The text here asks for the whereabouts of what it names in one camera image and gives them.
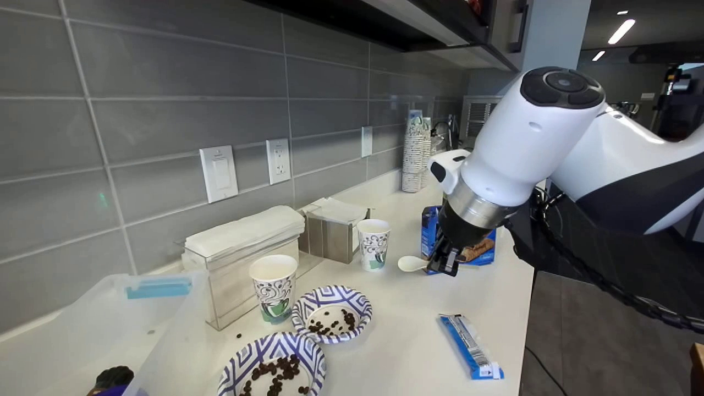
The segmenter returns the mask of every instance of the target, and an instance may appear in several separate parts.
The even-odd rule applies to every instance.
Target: tissue box
[[[354,223],[370,218],[370,209],[321,198],[304,206],[302,213],[306,218],[306,230],[299,237],[299,248],[310,254],[350,263],[359,245]]]
[[[183,265],[208,272],[207,323],[225,329],[256,308],[248,263],[262,254],[299,260],[302,230],[302,213],[291,206],[273,206],[186,237]]]

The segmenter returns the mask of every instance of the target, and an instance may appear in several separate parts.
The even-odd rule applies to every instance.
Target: blue patterned paper plate
[[[218,396],[306,393],[319,396],[326,353],[317,338],[274,331],[239,349],[220,373]]]
[[[321,343],[346,343],[371,323],[371,304],[354,288],[330,283],[306,292],[292,305],[292,327]]]

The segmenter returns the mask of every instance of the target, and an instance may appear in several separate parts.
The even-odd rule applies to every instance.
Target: wall outlet cover
[[[373,130],[370,124],[361,127],[361,155],[371,155]]]
[[[202,147],[200,167],[205,177],[207,201],[238,196],[238,174],[231,145]]]
[[[288,140],[266,140],[266,158],[269,158],[269,182],[282,182],[291,177],[291,155],[288,155]]]

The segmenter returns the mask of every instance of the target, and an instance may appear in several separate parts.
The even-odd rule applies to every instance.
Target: white cup
[[[388,245],[390,245],[390,222],[385,220],[361,220],[357,222],[361,263],[370,272],[382,272],[388,265]]]
[[[256,295],[262,304],[262,316],[271,323],[282,323],[291,316],[291,299],[294,271],[299,261],[291,254],[264,254],[248,263]]]

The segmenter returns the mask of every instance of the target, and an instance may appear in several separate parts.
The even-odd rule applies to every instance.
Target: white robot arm
[[[656,233],[704,199],[704,127],[682,143],[604,105],[574,69],[521,75],[497,102],[476,150],[431,161],[444,190],[447,245],[467,245],[553,180],[599,227]]]

